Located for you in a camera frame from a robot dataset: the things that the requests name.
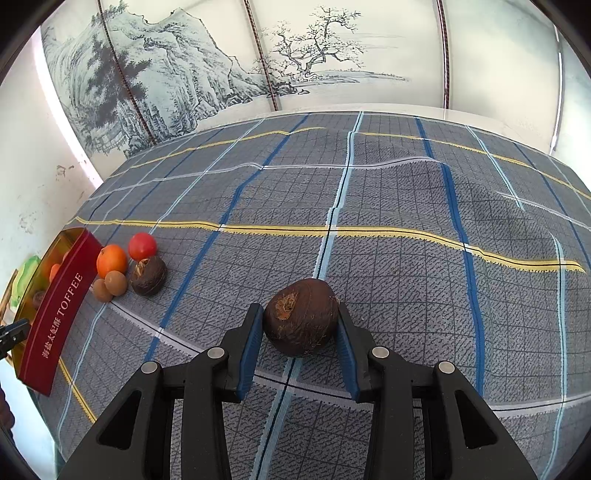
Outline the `small tangerine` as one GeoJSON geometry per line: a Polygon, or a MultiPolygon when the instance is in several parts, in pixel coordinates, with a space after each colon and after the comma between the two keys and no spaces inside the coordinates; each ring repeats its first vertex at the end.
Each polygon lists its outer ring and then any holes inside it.
{"type": "Polygon", "coordinates": [[[51,266],[50,272],[49,272],[49,282],[52,282],[54,280],[54,278],[56,277],[56,275],[60,269],[60,266],[61,266],[60,263],[55,263],[51,266]]]}
{"type": "Polygon", "coordinates": [[[125,251],[116,244],[104,246],[96,259],[96,270],[100,278],[104,279],[111,271],[122,274],[127,272],[128,260],[125,251]]]}

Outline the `dark passion fruit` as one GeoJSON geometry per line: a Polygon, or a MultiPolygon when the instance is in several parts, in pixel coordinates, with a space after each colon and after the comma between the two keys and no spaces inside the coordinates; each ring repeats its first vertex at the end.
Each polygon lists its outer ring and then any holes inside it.
{"type": "Polygon", "coordinates": [[[263,311],[263,332],[284,355],[304,357],[329,343],[338,329],[339,301],[324,280],[304,278],[281,289],[263,311]]]}
{"type": "Polygon", "coordinates": [[[163,288],[167,273],[167,266],[159,256],[142,259],[132,270],[131,287],[140,296],[154,296],[163,288]]]}

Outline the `brown longan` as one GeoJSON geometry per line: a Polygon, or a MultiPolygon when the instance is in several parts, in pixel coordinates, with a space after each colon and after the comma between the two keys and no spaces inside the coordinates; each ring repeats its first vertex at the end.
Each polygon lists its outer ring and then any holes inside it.
{"type": "Polygon", "coordinates": [[[112,270],[105,275],[104,285],[112,296],[119,297],[127,291],[126,275],[118,270],[112,270]]]}
{"type": "Polygon", "coordinates": [[[93,282],[92,294],[94,298],[101,303],[108,303],[113,298],[113,295],[106,288],[106,284],[102,278],[97,278],[93,282]]]}

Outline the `gold red toffee tin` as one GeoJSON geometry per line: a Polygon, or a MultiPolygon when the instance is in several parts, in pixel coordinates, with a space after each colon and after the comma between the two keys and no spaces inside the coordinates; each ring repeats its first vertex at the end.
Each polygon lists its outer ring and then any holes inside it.
{"type": "Polygon", "coordinates": [[[40,260],[29,281],[15,320],[31,326],[25,341],[11,351],[17,378],[30,389],[48,396],[63,347],[77,312],[94,281],[100,242],[85,228],[62,230],[40,260]],[[53,264],[60,269],[52,282],[53,264]]]}

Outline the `dark passion fruit back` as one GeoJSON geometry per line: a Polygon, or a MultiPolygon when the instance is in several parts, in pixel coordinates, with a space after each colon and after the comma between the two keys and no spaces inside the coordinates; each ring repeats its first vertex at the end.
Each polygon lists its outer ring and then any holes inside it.
{"type": "Polygon", "coordinates": [[[142,259],[132,270],[131,287],[140,296],[154,296],[163,288],[167,273],[167,266],[159,256],[142,259]]]}

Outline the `red tomato on cloth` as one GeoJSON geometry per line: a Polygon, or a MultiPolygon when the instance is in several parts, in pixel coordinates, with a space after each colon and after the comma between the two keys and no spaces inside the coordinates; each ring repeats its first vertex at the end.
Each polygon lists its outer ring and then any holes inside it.
{"type": "Polygon", "coordinates": [[[157,244],[150,234],[139,232],[131,237],[127,250],[132,260],[140,262],[157,254],[157,244]]]}

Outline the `blue plaid tablecloth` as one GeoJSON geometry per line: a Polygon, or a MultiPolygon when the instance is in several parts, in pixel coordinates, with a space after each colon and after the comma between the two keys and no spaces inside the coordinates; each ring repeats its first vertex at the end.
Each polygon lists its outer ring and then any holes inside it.
{"type": "Polygon", "coordinates": [[[405,360],[454,363],[539,478],[589,431],[590,189],[538,150],[420,117],[281,115],[130,157],[70,222],[104,245],[152,235],[168,276],[82,303],[39,401],[63,456],[143,362],[190,360],[305,278],[405,360]]]}

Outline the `painted folding screen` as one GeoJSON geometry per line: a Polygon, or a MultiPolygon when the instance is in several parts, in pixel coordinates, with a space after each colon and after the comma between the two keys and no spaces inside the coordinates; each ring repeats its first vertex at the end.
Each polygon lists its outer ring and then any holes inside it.
{"type": "Polygon", "coordinates": [[[563,161],[590,137],[589,74],[529,1],[67,1],[41,41],[93,160],[325,105],[476,115],[563,161]]]}

